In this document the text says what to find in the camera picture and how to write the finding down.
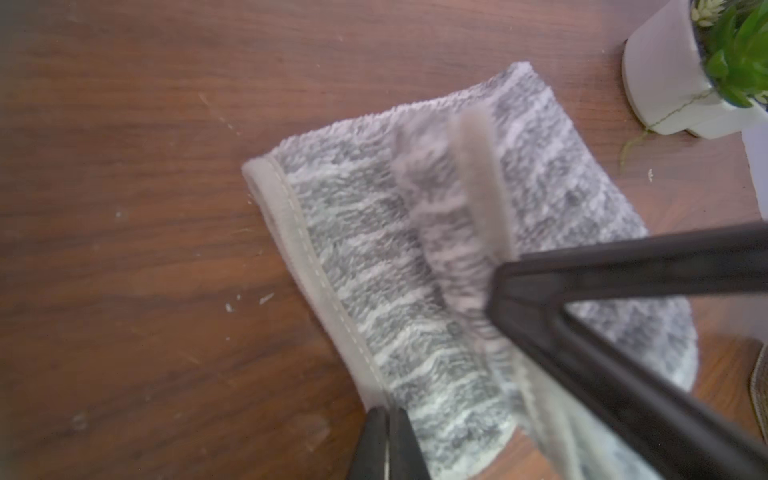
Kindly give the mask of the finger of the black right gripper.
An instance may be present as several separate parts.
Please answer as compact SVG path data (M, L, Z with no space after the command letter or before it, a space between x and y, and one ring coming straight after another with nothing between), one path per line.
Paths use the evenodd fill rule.
M763 222L560 249L497 267L486 313L668 479L763 479L765 446L601 339L578 301L762 293Z

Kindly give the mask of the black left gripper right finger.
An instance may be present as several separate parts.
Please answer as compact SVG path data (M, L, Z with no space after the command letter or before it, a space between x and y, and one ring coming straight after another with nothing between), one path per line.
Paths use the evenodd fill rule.
M412 423L403 408L389 413L388 445L389 480L431 479Z

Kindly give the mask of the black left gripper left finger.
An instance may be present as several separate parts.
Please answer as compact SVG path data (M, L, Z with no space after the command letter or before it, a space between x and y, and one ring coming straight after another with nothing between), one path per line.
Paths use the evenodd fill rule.
M346 479L386 480L388 465L388 410L369 410L358 438Z

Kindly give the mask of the grey striped square dishcloth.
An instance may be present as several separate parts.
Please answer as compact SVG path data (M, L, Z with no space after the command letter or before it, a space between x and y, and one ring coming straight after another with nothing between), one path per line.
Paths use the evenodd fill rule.
M406 411L433 478L473 477L517 430L566 479L656 477L484 313L505 261L647 235L529 63L242 173L363 404Z

